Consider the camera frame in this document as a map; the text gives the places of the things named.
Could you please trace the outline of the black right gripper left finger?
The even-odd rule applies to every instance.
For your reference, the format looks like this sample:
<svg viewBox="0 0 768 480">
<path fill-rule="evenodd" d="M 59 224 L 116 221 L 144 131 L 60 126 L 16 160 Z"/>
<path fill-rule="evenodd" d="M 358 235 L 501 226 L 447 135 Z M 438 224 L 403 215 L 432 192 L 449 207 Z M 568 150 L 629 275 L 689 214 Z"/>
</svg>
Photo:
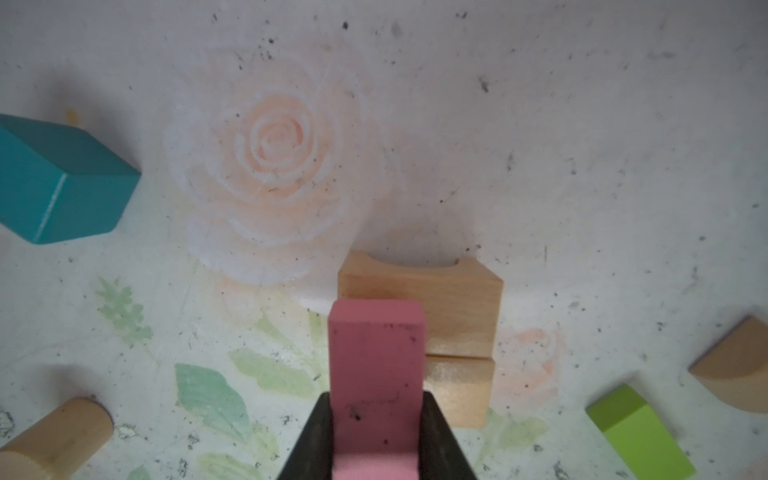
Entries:
<svg viewBox="0 0 768 480">
<path fill-rule="evenodd" d="M 322 393 L 277 480 L 331 480 L 334 457 L 330 393 Z"/>
</svg>

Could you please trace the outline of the natural wood rectangular block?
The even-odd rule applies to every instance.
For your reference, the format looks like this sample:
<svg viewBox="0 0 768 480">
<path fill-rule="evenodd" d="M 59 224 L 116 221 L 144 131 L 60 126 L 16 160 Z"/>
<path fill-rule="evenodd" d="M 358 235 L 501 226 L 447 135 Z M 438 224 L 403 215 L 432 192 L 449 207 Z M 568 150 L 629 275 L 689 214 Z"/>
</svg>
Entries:
<svg viewBox="0 0 768 480">
<path fill-rule="evenodd" d="M 494 373 L 491 358 L 427 356 L 424 389 L 433 394 L 451 427 L 482 429 Z"/>
</svg>

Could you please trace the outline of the natural wood arch block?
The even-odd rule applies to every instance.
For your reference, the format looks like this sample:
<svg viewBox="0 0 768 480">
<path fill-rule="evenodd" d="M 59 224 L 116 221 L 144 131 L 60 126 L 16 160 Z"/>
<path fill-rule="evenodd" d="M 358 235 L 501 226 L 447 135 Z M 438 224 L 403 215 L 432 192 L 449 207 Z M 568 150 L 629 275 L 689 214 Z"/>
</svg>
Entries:
<svg viewBox="0 0 768 480">
<path fill-rule="evenodd" d="M 427 354 L 489 358 L 503 289 L 504 281 L 471 257 L 447 267 L 408 267 L 352 251 L 338 273 L 337 292 L 340 299 L 417 301 L 427 318 Z"/>
</svg>

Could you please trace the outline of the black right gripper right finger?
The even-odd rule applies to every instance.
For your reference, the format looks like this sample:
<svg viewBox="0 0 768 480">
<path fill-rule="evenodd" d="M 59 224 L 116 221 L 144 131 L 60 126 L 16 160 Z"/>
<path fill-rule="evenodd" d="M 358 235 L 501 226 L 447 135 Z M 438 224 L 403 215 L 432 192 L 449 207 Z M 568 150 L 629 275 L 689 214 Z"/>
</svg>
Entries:
<svg viewBox="0 0 768 480">
<path fill-rule="evenodd" d="M 418 445 L 420 480 L 476 480 L 434 395 L 425 391 Z"/>
</svg>

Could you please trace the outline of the pink wood block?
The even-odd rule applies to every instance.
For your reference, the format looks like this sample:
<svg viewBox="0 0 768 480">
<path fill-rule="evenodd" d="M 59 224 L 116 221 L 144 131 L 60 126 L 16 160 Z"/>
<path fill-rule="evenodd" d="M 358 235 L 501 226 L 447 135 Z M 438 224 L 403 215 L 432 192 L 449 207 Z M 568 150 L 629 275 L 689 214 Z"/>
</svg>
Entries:
<svg viewBox="0 0 768 480">
<path fill-rule="evenodd" d="M 404 300 L 338 300 L 328 341 L 333 478 L 418 478 L 423 307 Z"/>
</svg>

